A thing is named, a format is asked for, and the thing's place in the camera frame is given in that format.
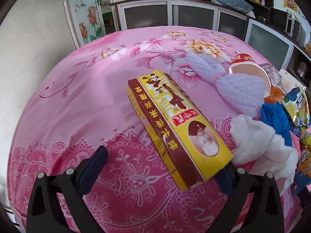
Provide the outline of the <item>yellow red cardboard box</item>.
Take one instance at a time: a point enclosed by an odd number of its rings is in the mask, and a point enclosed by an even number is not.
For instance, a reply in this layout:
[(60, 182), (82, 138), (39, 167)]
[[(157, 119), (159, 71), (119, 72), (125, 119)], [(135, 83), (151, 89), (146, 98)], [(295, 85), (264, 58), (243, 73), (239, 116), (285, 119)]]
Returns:
[(129, 80), (127, 95), (180, 190), (225, 175), (233, 154), (168, 74), (155, 70)]

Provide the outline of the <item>blue plastic glove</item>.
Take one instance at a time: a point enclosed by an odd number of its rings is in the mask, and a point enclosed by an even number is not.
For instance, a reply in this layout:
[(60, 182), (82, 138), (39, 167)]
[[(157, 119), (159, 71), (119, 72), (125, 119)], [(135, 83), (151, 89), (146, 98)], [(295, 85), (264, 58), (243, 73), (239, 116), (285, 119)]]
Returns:
[(261, 121), (274, 128), (277, 135), (281, 135), (286, 146), (292, 146), (289, 121), (279, 102), (264, 103), (260, 109)]

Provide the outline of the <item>orange peel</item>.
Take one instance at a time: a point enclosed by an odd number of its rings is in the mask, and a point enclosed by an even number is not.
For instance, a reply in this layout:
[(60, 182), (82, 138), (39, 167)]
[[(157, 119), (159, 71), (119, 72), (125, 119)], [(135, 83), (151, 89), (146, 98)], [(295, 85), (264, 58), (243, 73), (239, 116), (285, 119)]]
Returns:
[(272, 87), (270, 91), (270, 95), (264, 99), (265, 103), (275, 104), (279, 102), (279, 104), (283, 101), (283, 91), (278, 87)]

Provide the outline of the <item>white kitchen cabinet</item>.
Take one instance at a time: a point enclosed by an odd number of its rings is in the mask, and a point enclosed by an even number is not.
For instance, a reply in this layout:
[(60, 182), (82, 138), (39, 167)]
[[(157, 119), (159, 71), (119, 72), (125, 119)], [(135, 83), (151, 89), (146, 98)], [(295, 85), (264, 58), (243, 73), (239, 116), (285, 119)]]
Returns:
[(111, 6), (118, 30), (178, 25), (226, 33), (245, 41), (275, 68), (310, 81), (310, 54), (297, 41), (236, 10), (196, 0), (128, 0)]

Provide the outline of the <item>colorful cartoon snack bag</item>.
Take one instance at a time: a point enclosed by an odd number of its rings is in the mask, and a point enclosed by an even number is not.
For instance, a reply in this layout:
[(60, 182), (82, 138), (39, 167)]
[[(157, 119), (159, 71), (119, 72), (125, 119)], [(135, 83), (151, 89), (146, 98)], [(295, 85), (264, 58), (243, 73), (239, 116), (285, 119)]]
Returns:
[(310, 185), (310, 131), (303, 129), (299, 139), (301, 157), (299, 170), (295, 177), (294, 194), (298, 195), (304, 188)]

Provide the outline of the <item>white crumpled tissue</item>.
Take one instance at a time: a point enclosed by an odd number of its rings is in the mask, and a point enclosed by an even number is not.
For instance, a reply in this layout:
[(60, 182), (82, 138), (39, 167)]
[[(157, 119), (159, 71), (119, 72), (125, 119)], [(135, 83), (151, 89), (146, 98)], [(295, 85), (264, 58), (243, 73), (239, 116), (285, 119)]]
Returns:
[(255, 161), (250, 173), (263, 176), (271, 172), (276, 180), (280, 195), (293, 184), (298, 164), (298, 152), (286, 146), (281, 135), (273, 127), (239, 115), (230, 122), (230, 135), (235, 144), (232, 162), (242, 165)]

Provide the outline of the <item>yellow snack wrapper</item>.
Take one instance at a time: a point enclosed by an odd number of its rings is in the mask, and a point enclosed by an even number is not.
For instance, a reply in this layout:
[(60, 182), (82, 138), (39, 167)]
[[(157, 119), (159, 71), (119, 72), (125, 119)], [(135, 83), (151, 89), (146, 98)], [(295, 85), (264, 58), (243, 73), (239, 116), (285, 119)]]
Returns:
[(308, 127), (309, 106), (302, 87), (293, 88), (283, 99), (283, 107), (296, 127)]

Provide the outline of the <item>pink floral tablecloth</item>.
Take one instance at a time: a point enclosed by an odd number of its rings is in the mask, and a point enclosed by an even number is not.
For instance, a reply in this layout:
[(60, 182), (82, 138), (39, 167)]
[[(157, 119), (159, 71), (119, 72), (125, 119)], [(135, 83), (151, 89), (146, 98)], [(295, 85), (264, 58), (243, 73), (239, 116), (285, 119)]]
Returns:
[(215, 180), (180, 191), (127, 97), (130, 79), (169, 74), (233, 149), (230, 121), (239, 112), (183, 58), (205, 54), (228, 68), (238, 53), (266, 59), (240, 39), (194, 27), (113, 33), (60, 61), (30, 98), (8, 162), (8, 198), (26, 226), (38, 173), (59, 175), (104, 145), (109, 160), (84, 201), (106, 232), (205, 232), (227, 201)]

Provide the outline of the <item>lavender knitted cloth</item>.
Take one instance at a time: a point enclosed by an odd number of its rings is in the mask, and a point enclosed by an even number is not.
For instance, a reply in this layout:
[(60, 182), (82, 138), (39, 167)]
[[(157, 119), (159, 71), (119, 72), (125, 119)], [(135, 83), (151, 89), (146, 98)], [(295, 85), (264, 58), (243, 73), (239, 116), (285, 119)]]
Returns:
[(206, 83), (215, 87), (221, 97), (243, 114), (255, 118), (264, 103), (263, 78), (226, 72), (221, 62), (204, 54), (187, 53), (186, 62)]

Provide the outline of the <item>silver glitter pouch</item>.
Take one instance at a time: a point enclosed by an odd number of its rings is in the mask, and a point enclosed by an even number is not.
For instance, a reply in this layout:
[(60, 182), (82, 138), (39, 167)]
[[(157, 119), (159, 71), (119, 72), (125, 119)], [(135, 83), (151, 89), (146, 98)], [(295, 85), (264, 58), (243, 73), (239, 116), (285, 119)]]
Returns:
[(259, 64), (259, 66), (267, 73), (268, 79), (272, 87), (281, 87), (282, 75), (270, 63)]

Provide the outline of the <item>red white paper cup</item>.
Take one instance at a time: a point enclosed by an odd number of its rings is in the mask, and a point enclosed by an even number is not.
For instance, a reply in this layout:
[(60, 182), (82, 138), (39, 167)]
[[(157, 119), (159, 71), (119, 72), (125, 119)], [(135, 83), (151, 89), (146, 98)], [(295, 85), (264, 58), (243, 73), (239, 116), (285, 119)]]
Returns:
[(265, 97), (270, 95), (270, 91), (272, 89), (271, 83), (269, 81), (267, 73), (261, 68), (255, 60), (249, 55), (245, 53), (237, 54), (230, 66), (229, 66), (229, 73), (230, 74), (247, 74), (251, 76), (257, 76), (264, 80), (265, 86)]

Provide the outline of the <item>microwave oven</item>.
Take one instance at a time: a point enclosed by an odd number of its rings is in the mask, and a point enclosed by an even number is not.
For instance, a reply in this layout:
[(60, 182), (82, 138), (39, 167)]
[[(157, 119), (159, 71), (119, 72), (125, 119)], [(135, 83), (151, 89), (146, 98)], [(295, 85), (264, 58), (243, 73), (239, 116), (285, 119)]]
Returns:
[(306, 38), (306, 32), (302, 24), (284, 10), (269, 9), (268, 23), (285, 32), (293, 40), (302, 44)]

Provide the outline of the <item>blue plastic basin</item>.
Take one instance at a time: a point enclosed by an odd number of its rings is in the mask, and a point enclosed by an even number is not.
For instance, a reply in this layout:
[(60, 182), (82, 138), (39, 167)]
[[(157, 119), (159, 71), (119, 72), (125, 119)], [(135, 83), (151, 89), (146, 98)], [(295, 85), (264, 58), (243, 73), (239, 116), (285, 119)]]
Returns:
[(253, 7), (244, 0), (216, 0), (223, 6), (237, 10), (244, 14), (247, 14), (253, 10)]

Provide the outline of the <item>floral glass door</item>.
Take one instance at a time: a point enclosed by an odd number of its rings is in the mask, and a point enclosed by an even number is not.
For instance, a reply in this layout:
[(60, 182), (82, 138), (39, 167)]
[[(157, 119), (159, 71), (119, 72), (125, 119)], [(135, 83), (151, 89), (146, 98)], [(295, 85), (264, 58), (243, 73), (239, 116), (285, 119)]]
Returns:
[(77, 48), (115, 31), (110, 0), (63, 0)]

